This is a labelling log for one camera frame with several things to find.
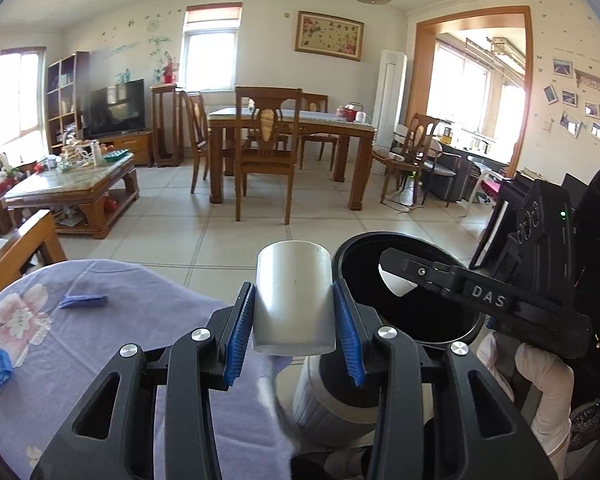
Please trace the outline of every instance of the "white glove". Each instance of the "white glove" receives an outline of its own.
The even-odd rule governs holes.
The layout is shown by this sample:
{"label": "white glove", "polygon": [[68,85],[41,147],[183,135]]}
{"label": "white glove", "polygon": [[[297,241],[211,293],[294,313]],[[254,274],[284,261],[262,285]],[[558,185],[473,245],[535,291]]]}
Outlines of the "white glove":
{"label": "white glove", "polygon": [[[509,383],[495,368],[498,350],[493,333],[482,340],[477,357],[513,401]],[[562,480],[571,436],[569,414],[573,395],[573,370],[557,355],[527,343],[522,343],[516,351],[516,368],[542,392],[536,416],[531,422],[531,430],[554,465],[558,478]]]}

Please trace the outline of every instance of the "silver screw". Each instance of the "silver screw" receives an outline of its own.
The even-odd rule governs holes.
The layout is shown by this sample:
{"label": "silver screw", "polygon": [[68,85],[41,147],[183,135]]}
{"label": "silver screw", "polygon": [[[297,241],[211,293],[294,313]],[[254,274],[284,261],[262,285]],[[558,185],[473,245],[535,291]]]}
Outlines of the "silver screw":
{"label": "silver screw", "polygon": [[191,338],[193,341],[206,341],[211,337],[211,332],[206,328],[197,328],[191,332]]}
{"label": "silver screw", "polygon": [[381,326],[378,329],[378,335],[382,339],[393,339],[398,335],[398,331],[392,326]]}
{"label": "silver screw", "polygon": [[456,355],[467,355],[469,347],[462,341],[453,341],[451,343],[451,351]]}
{"label": "silver screw", "polygon": [[134,345],[133,343],[124,345],[120,349],[120,355],[122,355],[122,357],[133,357],[137,353],[138,353],[138,347],[136,345]]}

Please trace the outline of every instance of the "television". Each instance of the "television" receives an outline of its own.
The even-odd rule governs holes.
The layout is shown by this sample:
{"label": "television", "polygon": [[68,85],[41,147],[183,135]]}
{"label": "television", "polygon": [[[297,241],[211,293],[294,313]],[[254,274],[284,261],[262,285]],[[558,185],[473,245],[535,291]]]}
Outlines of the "television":
{"label": "television", "polygon": [[144,130],[144,79],[93,91],[82,110],[85,137]]}

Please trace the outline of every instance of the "photograph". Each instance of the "photograph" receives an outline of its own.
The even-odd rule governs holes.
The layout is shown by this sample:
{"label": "photograph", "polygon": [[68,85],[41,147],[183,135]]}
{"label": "photograph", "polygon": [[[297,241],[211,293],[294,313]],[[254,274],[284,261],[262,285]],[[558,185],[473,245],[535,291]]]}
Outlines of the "photograph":
{"label": "photograph", "polygon": [[554,59],[554,74],[572,77],[573,67],[571,61]]}
{"label": "photograph", "polygon": [[584,114],[587,117],[600,118],[600,105],[596,103],[584,103]]}
{"label": "photograph", "polygon": [[546,95],[546,100],[549,101],[550,105],[558,102],[558,95],[555,93],[553,86],[545,86],[544,95]]}
{"label": "photograph", "polygon": [[592,123],[591,134],[600,140],[600,125],[598,123]]}
{"label": "photograph", "polygon": [[360,61],[364,23],[328,14],[298,12],[296,51]]}
{"label": "photograph", "polygon": [[574,137],[577,137],[580,133],[580,126],[582,123],[570,116],[567,112],[562,113],[562,118],[560,119],[560,126],[563,126],[567,129],[567,131]]}
{"label": "photograph", "polygon": [[567,90],[563,90],[562,91],[562,102],[566,105],[577,108],[578,107],[578,96],[576,94],[574,94],[574,92],[569,92]]}

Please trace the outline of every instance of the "blue ribbed pad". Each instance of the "blue ribbed pad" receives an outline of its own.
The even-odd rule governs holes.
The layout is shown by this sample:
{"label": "blue ribbed pad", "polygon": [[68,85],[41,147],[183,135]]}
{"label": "blue ribbed pad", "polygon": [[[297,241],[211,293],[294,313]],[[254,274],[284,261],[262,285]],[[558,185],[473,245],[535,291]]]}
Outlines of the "blue ribbed pad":
{"label": "blue ribbed pad", "polygon": [[336,326],[338,328],[338,337],[340,346],[347,363],[347,372],[353,379],[356,386],[362,386],[365,383],[365,367],[362,364],[362,343],[358,337],[356,326],[353,323],[347,301],[340,284],[333,284],[333,299],[336,309]]}
{"label": "blue ribbed pad", "polygon": [[255,301],[256,287],[251,285],[244,302],[244,308],[240,312],[234,331],[226,346],[226,367],[224,368],[224,382],[233,386],[234,381],[240,377],[242,364],[247,353],[251,327],[253,326],[253,305]]}

